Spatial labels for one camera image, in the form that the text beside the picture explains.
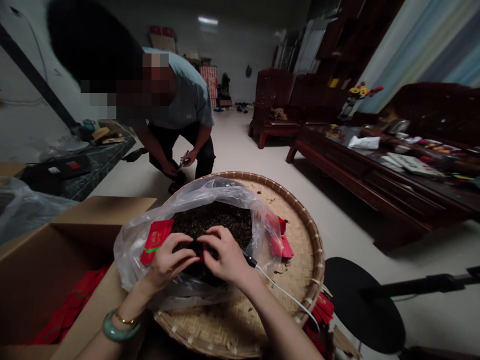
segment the plastic wrap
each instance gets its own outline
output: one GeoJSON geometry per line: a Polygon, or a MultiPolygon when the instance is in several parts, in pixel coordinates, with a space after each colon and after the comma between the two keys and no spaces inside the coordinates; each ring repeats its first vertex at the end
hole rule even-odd
{"type": "MultiPolygon", "coordinates": [[[[148,267],[140,262],[140,256],[153,222],[168,220],[175,213],[214,201],[250,209],[252,239],[246,252],[256,259],[265,272],[273,272],[281,260],[274,249],[282,248],[280,225],[276,215],[256,194],[241,183],[223,177],[208,177],[191,182],[177,191],[164,206],[147,211],[121,228],[113,246],[113,254],[122,287],[130,291],[147,273],[148,267]]],[[[186,273],[181,273],[157,294],[151,304],[153,310],[165,311],[217,304],[233,299],[237,293],[238,291],[232,287],[215,288],[186,273]]]]}
{"type": "Polygon", "coordinates": [[[33,191],[15,177],[0,176],[0,244],[49,223],[78,202],[33,191]]]}

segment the tiled floor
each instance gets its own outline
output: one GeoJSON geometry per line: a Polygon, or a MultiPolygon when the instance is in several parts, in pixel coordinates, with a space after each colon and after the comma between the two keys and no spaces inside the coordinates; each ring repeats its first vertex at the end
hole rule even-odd
{"type": "MultiPolygon", "coordinates": [[[[382,283],[450,273],[480,265],[480,225],[468,221],[428,235],[420,243],[402,248],[390,256],[373,245],[372,236],[388,222],[357,197],[345,190],[301,155],[287,164],[287,142],[267,139],[263,150],[247,136],[252,111],[248,114],[225,111],[215,114],[212,138],[216,160],[213,172],[248,171],[275,180],[294,194],[314,218],[327,257],[340,256],[362,266],[382,283]]],[[[173,149],[175,159],[192,146],[179,138],[173,149]]],[[[194,177],[195,166],[186,168],[194,177]]],[[[168,179],[150,165],[143,155],[133,163],[121,161],[93,191],[92,195],[155,197],[161,205],[167,198],[168,179]]],[[[398,302],[404,320],[407,345],[422,345],[480,355],[480,285],[447,294],[429,294],[398,302]]],[[[358,341],[352,338],[354,345],[358,341]]],[[[387,359],[362,346],[365,359],[387,359]]]]}

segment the drawer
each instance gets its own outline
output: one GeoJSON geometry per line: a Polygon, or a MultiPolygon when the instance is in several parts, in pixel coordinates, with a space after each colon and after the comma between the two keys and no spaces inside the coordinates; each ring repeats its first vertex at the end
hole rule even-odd
{"type": "Polygon", "coordinates": [[[310,135],[309,133],[302,132],[300,135],[300,140],[309,148],[312,148],[319,155],[324,154],[323,142],[319,140],[315,135],[310,135]]]}
{"type": "Polygon", "coordinates": [[[431,218],[435,214],[446,210],[440,204],[418,194],[410,186],[390,179],[377,171],[369,172],[363,178],[363,182],[408,213],[420,216],[423,219],[431,218]]]}
{"type": "Polygon", "coordinates": [[[332,147],[327,147],[325,149],[325,158],[331,161],[332,163],[338,165],[342,169],[348,171],[350,174],[355,176],[362,176],[369,169],[368,165],[358,161],[347,154],[338,151],[332,147]]]}

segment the wooden coffee table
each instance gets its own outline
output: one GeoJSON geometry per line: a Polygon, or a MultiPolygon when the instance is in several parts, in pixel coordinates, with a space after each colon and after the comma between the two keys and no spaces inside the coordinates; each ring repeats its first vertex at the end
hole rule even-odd
{"type": "Polygon", "coordinates": [[[375,240],[380,250],[392,250],[417,241],[434,229],[480,218],[479,192],[391,170],[380,159],[390,149],[349,148],[350,139],[359,135],[360,128],[339,129],[339,135],[331,136],[329,126],[302,127],[286,162],[291,164],[299,151],[373,209],[399,222],[401,231],[375,240]]]}

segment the paper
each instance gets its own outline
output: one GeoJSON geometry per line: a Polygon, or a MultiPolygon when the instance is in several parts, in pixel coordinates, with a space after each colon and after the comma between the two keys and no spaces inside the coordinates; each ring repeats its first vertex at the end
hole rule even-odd
{"type": "Polygon", "coordinates": [[[379,148],[380,143],[380,136],[367,136],[358,138],[353,136],[348,144],[349,148],[359,148],[359,149],[369,149],[369,150],[376,150],[379,148]]]}

